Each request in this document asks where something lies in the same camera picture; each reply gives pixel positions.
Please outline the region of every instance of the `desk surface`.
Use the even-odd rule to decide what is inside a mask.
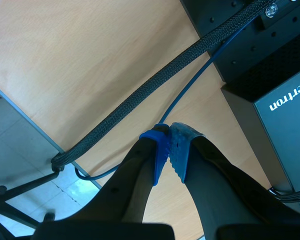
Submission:
[[[179,0],[1,0],[0,90],[66,151],[198,38]],[[77,163],[91,175],[118,164],[208,58],[205,53],[157,89]],[[222,85],[210,66],[166,122],[204,133],[267,188]],[[203,234],[191,196],[169,163],[144,221],[171,224],[177,239]]]

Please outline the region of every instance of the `screw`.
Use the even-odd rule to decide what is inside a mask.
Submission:
[[[265,10],[265,15],[268,18],[273,18],[276,13],[278,12],[278,5],[275,3],[272,3],[267,9]]]

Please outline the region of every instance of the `black plastic part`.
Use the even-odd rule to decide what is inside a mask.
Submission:
[[[169,133],[168,126],[153,130]],[[154,184],[156,152],[155,140],[139,139],[99,193],[70,219],[141,223]]]
[[[218,240],[300,240],[300,226],[236,224],[217,231]]]
[[[213,164],[228,180],[235,193],[245,204],[247,211],[253,213],[264,224],[300,225],[299,213],[275,199],[259,183],[232,165],[208,139],[203,136],[196,137],[192,141],[192,145],[200,153],[203,161]]]
[[[181,0],[198,35],[202,37],[231,17],[244,1]],[[265,57],[300,34],[300,0],[278,0],[278,13],[273,18],[264,12],[242,31],[214,62],[223,81],[229,83],[245,73]],[[220,45],[208,52],[212,56]]]
[[[174,240],[166,224],[62,220],[41,224],[32,240]]]

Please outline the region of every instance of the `cable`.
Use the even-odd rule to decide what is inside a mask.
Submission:
[[[273,2],[275,2],[275,0],[253,0],[220,26],[207,33],[204,37],[180,53],[175,59],[135,90],[75,146],[67,152],[58,154],[52,158],[52,169],[58,171],[85,154],[157,88],[207,50],[241,29]]]
[[[193,76],[193,78],[185,85],[182,91],[178,94],[178,96],[173,100],[170,106],[167,108],[165,113],[163,114],[162,118],[160,119],[159,123],[163,123],[166,118],[168,117],[169,113],[172,109],[176,106],[179,100],[185,95],[185,93],[189,90],[192,84],[200,77],[200,75],[217,59],[217,57],[225,50],[225,48],[229,45],[229,43],[244,29],[246,28],[255,18],[250,20],[246,25],[244,25],[241,29],[236,31],[233,35],[231,35],[224,44],[219,47],[219,49],[215,52],[215,54],[203,65],[202,68]]]
[[[170,104],[170,106],[167,108],[165,113],[163,114],[162,118],[160,119],[159,123],[163,123],[171,110],[176,106],[176,104],[179,102],[179,100],[183,97],[183,95],[189,90],[189,88],[194,84],[194,82],[199,78],[199,76],[217,59],[217,57],[225,50],[225,48],[229,45],[229,43],[244,29],[246,28],[255,18],[251,19],[248,23],[246,23],[242,28],[240,28],[238,31],[236,31],[233,35],[231,35],[224,44],[221,45],[221,47],[218,48],[218,50],[215,52],[215,54],[203,65],[202,68],[193,76],[193,78],[187,83],[187,85],[181,90],[181,92],[178,94],[178,96],[173,100],[173,102]],[[114,172],[119,167],[119,164],[110,170],[97,175],[97,176],[82,176],[77,169],[75,169],[75,174],[78,178],[82,180],[87,181],[94,181],[97,179],[101,179],[108,174]]]
[[[79,172],[78,169],[74,168],[75,174],[78,178],[82,179],[82,180],[86,180],[86,181],[94,181],[94,180],[98,180],[98,179],[102,179],[105,176],[111,174],[112,172],[114,172],[115,170],[117,170],[119,167],[119,164],[117,166],[114,166],[113,168],[111,168],[108,171],[105,171],[104,173],[98,175],[98,176],[82,176]]]
[[[273,187],[269,189],[269,192],[279,201],[283,203],[298,203],[300,202],[300,191],[291,192],[287,194],[278,193]]]

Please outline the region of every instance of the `blue plastic part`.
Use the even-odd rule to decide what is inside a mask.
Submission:
[[[184,184],[191,141],[195,137],[204,135],[180,122],[174,122],[170,126],[170,135],[170,162],[175,173],[178,174],[181,182]]]
[[[156,124],[156,126],[169,127],[167,124]],[[148,130],[142,133],[139,137],[148,138],[156,141],[156,155],[155,155],[155,167],[154,167],[154,184],[156,186],[159,181],[162,169],[168,159],[170,153],[170,138],[165,135],[162,131]]]

